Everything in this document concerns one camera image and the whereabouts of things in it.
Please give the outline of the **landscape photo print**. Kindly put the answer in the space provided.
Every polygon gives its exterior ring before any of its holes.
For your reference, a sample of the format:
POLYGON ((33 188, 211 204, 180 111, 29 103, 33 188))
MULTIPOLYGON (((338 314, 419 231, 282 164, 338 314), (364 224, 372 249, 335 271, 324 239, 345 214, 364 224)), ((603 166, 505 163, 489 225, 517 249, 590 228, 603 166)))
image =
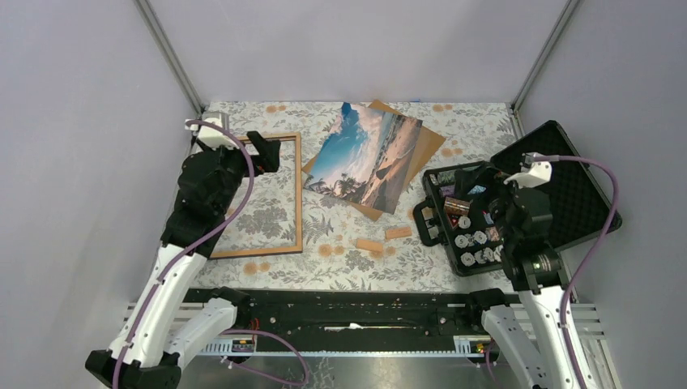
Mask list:
POLYGON ((307 173, 305 188, 394 213, 423 122, 343 103, 307 173))

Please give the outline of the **wooden picture frame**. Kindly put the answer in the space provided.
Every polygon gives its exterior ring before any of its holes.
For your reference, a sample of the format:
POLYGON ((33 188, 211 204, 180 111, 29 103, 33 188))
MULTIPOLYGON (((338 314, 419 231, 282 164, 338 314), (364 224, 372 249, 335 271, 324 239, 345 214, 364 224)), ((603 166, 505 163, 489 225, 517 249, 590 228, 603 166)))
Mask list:
POLYGON ((259 171, 250 198, 220 234, 210 259, 234 259, 303 251, 301 135, 266 134, 279 142, 279 169, 259 171))

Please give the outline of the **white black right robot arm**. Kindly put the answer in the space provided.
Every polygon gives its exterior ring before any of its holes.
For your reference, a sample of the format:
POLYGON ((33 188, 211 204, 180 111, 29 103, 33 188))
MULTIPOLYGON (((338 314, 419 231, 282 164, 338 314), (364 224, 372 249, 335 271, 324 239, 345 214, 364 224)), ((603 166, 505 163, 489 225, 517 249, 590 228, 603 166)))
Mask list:
POLYGON ((571 283, 548 239, 553 215, 539 187, 552 174, 549 162, 529 162, 516 174, 494 176, 480 196, 501 238, 503 271, 534 336, 528 337, 497 289, 471 293, 464 321, 472 332, 490 335, 522 388, 599 388, 574 323, 571 283))

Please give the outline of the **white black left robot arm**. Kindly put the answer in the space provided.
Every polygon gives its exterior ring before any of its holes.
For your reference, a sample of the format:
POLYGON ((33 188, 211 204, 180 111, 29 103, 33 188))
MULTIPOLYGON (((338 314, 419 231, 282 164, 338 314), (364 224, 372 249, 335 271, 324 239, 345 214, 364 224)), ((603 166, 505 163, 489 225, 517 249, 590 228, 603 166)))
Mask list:
POLYGON ((175 334, 169 331, 190 285, 232 220, 226 214, 243 182, 254 184, 279 169, 281 142, 257 131, 250 146, 230 136, 182 163, 178 191, 147 284, 130 317, 108 348, 90 352, 86 370, 107 388, 175 388, 183 370, 221 332, 240 333, 251 322, 245 293, 222 287, 175 334))

